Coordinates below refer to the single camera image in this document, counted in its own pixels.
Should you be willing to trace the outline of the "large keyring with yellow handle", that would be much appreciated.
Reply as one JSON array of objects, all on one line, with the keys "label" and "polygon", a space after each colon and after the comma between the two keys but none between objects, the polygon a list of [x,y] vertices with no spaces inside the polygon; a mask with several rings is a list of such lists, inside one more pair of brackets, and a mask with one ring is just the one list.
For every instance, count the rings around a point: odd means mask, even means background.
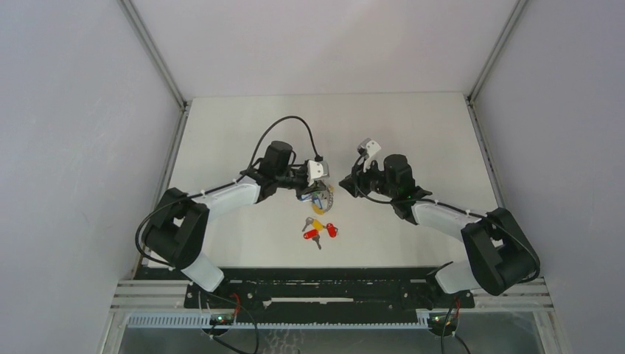
[{"label": "large keyring with yellow handle", "polygon": [[313,192],[310,195],[312,210],[317,215],[324,215],[329,212],[334,204],[334,187],[327,185],[325,190]]}]

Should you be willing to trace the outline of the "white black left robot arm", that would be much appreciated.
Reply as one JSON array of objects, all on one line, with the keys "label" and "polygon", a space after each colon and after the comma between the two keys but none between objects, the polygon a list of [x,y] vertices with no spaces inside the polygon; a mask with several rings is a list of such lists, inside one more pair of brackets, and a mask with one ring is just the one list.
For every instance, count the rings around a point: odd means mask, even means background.
[{"label": "white black left robot arm", "polygon": [[138,250],[148,260],[180,271],[202,289],[202,298],[212,307],[224,306],[231,289],[222,282],[223,271],[203,252],[206,228],[215,218],[258,204],[280,188],[295,191],[297,197],[318,190],[327,177],[325,161],[316,156],[295,166],[290,163],[293,154],[288,143],[273,141],[263,157],[227,184],[195,194],[168,189],[139,224]]}]

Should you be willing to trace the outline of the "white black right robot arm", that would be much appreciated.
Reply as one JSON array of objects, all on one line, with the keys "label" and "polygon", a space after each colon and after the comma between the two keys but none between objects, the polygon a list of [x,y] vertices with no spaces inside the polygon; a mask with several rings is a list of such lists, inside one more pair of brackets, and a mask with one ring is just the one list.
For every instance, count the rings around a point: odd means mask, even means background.
[{"label": "white black right robot arm", "polygon": [[464,245],[466,260],[445,263],[429,276],[426,297],[436,307],[446,306],[460,291],[482,289],[498,296],[540,275],[540,259],[509,210],[498,207],[479,214],[437,201],[417,185],[404,155],[387,156],[382,168],[376,162],[366,167],[360,156],[339,185],[354,198],[369,199],[372,192],[382,195],[382,203],[391,206],[399,219]]}]

